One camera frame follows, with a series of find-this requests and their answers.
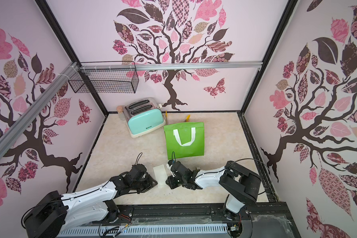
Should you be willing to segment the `green tote bag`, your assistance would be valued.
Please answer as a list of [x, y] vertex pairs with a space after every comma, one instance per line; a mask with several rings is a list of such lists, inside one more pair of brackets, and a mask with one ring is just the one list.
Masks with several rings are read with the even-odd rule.
[[168, 160], [204, 156], [204, 122], [185, 122], [164, 126]]

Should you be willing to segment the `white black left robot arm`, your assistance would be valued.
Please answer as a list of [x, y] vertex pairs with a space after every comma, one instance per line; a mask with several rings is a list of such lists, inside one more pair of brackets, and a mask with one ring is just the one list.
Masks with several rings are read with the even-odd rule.
[[114, 221], [120, 210], [115, 198], [141, 194], [157, 185], [143, 164], [95, 187], [79, 192], [49, 192], [24, 213], [21, 225], [30, 238], [55, 238], [61, 232], [93, 221]]

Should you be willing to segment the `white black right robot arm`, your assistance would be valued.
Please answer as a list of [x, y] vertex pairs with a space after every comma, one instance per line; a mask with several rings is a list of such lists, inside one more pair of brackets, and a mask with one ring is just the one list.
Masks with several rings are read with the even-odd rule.
[[190, 170], [181, 162], [169, 160], [171, 172], [166, 180], [170, 189], [179, 186], [190, 190], [220, 186], [229, 194], [222, 208], [222, 215], [228, 220], [239, 218], [246, 205], [255, 205], [261, 185], [260, 175], [238, 164], [228, 161], [225, 166], [214, 170]]

